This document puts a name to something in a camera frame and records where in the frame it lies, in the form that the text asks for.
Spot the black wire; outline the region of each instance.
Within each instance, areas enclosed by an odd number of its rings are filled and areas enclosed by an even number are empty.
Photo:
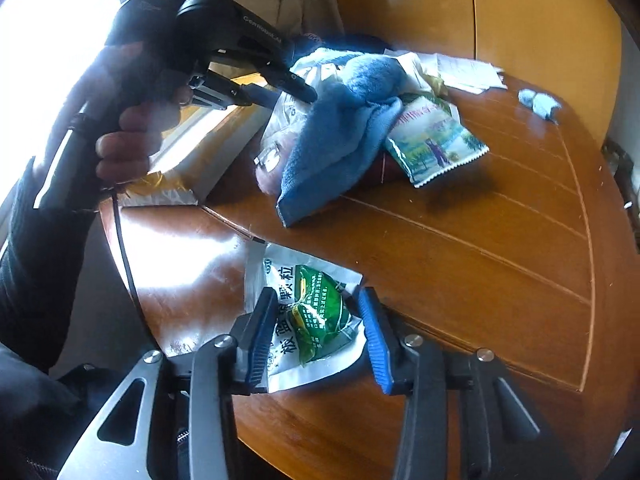
[[[149,340],[153,343],[156,349],[160,349],[158,346],[158,342],[156,338],[151,333],[151,329],[149,325],[146,323],[145,313],[142,310],[142,305],[140,304],[140,298],[138,297],[138,290],[136,289],[136,284],[133,281],[133,274],[131,273],[131,266],[129,265],[129,259],[127,258],[127,251],[124,248],[124,239],[122,238],[122,224],[120,223],[120,208],[118,207],[118,192],[115,189],[111,190],[111,203],[113,204],[113,221],[116,224],[116,236],[118,237],[118,245],[120,246],[120,256],[122,257],[122,265],[124,266],[124,273],[127,277],[127,283],[129,285],[129,294],[131,296],[131,300],[133,301],[133,305],[136,307],[136,311],[138,312],[138,317],[142,322],[142,326],[149,338]]]

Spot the wooden table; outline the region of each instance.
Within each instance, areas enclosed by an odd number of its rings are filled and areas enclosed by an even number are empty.
[[[575,113],[565,105],[560,126],[543,121],[517,102],[525,84],[506,83],[509,91],[451,92],[491,151],[421,189],[401,180],[352,190],[285,229],[255,184],[254,139],[206,208],[123,210],[134,282],[164,351],[191,351],[230,328],[257,236],[361,272],[385,304],[447,346],[492,348],[594,478],[638,384],[638,255],[622,198]],[[103,222],[120,264],[109,207]],[[382,395],[362,360],[234,403],[240,438],[294,480],[391,477],[402,399]],[[450,427],[455,451],[455,420]]]

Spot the silver bolt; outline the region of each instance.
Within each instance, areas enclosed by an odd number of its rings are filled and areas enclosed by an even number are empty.
[[[488,348],[481,348],[476,352],[476,356],[478,357],[479,361],[482,361],[483,363],[488,363],[494,360],[495,354],[492,350],[489,350]]]
[[[213,346],[215,346],[216,348],[227,348],[228,346],[231,346],[233,343],[234,343],[234,338],[229,334],[222,334],[222,335],[216,336],[216,338],[213,340]]]
[[[142,356],[142,360],[150,365],[152,363],[157,363],[160,358],[162,357],[162,352],[159,350],[150,350],[149,352],[147,352],[146,354],[144,354]]]
[[[404,344],[409,348],[417,348],[424,342],[421,335],[409,334],[404,338]]]

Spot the window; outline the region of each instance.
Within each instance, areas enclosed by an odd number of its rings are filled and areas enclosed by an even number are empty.
[[[5,0],[0,6],[0,204],[46,142],[119,7],[120,0]]]

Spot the person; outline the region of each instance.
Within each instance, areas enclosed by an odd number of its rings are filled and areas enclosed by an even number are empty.
[[[107,47],[73,87],[43,152],[18,183],[0,260],[0,478],[55,478],[120,377],[108,370],[55,381],[47,374],[66,339],[93,213],[34,209],[71,118],[93,92],[117,80],[141,43]],[[110,185],[145,175],[161,132],[175,126],[185,86],[172,102],[143,103],[120,116],[120,131],[96,143],[97,175]]]

